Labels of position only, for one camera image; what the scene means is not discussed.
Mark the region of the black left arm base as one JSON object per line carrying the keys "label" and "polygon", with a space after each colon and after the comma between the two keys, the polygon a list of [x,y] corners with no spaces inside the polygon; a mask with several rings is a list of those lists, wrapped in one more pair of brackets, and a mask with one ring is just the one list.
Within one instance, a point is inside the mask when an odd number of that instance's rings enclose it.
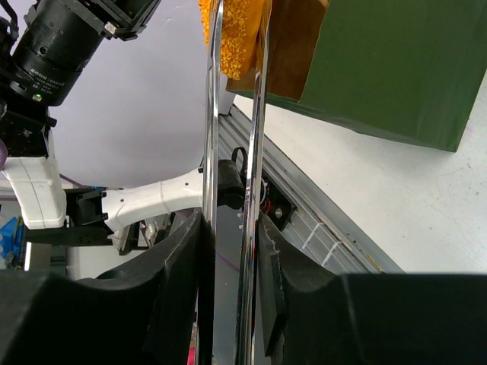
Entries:
{"label": "black left arm base", "polygon": [[260,210],[281,232],[297,210],[296,205],[265,171],[262,171],[261,176]]}

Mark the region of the large orange crumb bread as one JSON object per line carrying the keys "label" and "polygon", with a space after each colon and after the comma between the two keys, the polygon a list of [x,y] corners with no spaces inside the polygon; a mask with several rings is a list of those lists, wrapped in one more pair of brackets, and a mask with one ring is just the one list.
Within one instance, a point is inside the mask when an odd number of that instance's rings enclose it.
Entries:
{"label": "large orange crumb bread", "polygon": [[227,78],[238,81],[255,66],[262,19],[271,9],[271,1],[223,2],[220,65]]}

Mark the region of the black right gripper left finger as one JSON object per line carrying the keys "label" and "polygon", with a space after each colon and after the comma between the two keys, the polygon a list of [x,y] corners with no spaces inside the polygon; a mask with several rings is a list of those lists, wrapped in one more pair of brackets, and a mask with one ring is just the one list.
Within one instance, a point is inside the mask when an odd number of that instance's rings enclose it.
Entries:
{"label": "black right gripper left finger", "polygon": [[1,273],[3,364],[185,364],[202,214],[96,278]]}

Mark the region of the green brown paper bag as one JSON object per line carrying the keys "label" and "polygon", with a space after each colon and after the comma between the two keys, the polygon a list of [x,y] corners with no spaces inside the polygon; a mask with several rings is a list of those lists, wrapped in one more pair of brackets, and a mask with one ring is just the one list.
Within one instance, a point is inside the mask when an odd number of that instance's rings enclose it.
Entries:
{"label": "green brown paper bag", "polygon": [[484,1],[276,1],[267,102],[455,152],[486,71]]}

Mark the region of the metal food tongs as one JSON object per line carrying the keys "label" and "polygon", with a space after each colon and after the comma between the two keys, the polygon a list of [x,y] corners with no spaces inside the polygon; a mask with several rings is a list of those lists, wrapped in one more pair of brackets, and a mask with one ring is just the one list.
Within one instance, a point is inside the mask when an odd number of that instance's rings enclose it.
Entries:
{"label": "metal food tongs", "polygon": [[205,40],[208,47],[206,67],[205,153],[203,160],[202,211],[208,243],[215,245],[216,208],[228,205],[243,209],[243,236],[240,254],[240,278],[237,297],[237,326],[234,362],[254,362],[254,328],[257,273],[257,222],[263,162],[263,137],[266,114],[266,79],[269,59],[270,13],[263,17],[258,36],[253,94],[253,115],[248,158],[238,169],[232,161],[218,159],[220,116],[221,32],[224,1],[201,1]]}

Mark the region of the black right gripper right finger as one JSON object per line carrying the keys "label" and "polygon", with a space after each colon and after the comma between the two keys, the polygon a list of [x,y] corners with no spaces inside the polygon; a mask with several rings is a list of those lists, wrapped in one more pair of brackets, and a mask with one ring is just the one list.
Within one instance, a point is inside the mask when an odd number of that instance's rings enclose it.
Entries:
{"label": "black right gripper right finger", "polygon": [[258,223],[265,355],[273,364],[484,364],[483,275],[335,275]]}

